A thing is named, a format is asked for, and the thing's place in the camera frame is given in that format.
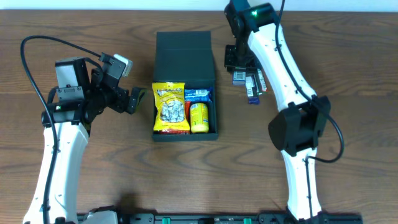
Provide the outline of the yellow sunflower seed bag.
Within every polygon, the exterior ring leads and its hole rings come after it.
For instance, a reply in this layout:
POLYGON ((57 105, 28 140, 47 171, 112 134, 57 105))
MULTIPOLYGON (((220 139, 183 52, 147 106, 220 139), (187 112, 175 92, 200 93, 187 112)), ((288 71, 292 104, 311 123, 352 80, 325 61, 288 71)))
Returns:
POLYGON ((185 83, 156 82, 152 84, 152 89, 157 110, 154 131, 189 131, 185 113, 185 83))

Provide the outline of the red Hacks candy bag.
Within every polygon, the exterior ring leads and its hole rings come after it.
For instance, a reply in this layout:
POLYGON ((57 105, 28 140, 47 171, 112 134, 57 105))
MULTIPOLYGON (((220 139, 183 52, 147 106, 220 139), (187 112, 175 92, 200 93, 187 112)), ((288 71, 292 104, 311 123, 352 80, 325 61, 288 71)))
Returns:
POLYGON ((154 131, 160 134, 190 134, 190 102, 172 100, 162 103, 155 118, 154 131))

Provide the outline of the blue snack bar wrapper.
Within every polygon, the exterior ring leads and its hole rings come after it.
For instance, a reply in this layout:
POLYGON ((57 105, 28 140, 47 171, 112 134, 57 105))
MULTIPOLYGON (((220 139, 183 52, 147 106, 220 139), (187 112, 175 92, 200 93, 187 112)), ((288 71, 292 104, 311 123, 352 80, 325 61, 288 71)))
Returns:
POLYGON ((193 102, 211 101, 212 88, 185 89, 185 100, 193 102))

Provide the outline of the black gift box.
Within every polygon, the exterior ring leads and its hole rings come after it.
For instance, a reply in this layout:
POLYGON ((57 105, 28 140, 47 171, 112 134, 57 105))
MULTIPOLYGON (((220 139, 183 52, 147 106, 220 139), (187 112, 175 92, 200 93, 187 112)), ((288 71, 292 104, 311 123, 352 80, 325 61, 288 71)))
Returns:
POLYGON ((211 90, 207 103, 209 132, 206 134, 159 134, 155 142, 215 141, 218 139, 218 110, 216 109, 216 68, 211 49, 211 32, 158 32, 154 82, 184 83, 187 89, 211 90))

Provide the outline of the yellow cylindrical can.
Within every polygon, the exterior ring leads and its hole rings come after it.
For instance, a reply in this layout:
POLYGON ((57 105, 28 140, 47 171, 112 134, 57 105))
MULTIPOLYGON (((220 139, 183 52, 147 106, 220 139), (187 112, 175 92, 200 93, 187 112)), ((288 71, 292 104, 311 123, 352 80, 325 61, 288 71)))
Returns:
POLYGON ((204 103, 195 103, 190 107, 190 127, 193 134, 209 132, 208 107, 204 103))

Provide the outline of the small blue barcode packet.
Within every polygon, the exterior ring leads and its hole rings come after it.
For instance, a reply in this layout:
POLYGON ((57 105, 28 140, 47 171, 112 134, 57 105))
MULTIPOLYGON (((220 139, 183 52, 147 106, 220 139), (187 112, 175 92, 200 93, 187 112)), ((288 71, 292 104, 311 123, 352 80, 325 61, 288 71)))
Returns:
POLYGON ((245 85, 246 82, 246 72, 234 71, 233 72, 233 85, 245 85))

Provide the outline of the dark blue candy stick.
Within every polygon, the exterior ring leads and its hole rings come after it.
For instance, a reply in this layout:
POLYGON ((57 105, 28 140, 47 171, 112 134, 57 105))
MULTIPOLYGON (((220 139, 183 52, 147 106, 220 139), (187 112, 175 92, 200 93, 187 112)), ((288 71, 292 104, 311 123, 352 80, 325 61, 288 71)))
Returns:
POLYGON ((246 94, 248 97, 248 103, 250 105, 258 105, 259 97, 257 94, 257 86, 254 81, 253 75, 248 75, 245 79, 246 94))

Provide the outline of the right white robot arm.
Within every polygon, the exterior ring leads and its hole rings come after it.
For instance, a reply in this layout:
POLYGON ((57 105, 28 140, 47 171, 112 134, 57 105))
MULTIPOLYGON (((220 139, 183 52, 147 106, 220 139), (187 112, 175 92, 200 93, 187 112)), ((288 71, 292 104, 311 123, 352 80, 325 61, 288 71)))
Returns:
POLYGON ((327 97, 318 97, 305 81, 284 40, 271 4, 252 7, 230 0, 224 9, 235 44, 227 45, 227 71, 263 70, 274 91, 278 114, 268 124, 273 145, 284 159, 289 198, 287 210, 296 223, 320 223, 324 217, 317 197, 315 163, 318 139, 326 125, 321 110, 330 110, 327 97))

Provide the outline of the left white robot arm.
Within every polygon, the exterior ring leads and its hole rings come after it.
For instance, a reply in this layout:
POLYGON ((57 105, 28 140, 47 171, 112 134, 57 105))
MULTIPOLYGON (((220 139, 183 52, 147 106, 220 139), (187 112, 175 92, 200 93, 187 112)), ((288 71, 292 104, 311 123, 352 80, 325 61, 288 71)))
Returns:
POLYGON ((92 122, 106 108, 133 114, 144 96, 142 88, 119 87, 132 65, 118 54, 102 54, 99 62, 84 57, 56 61, 58 85, 51 89, 41 117, 44 156, 24 223, 79 223, 78 180, 92 122))

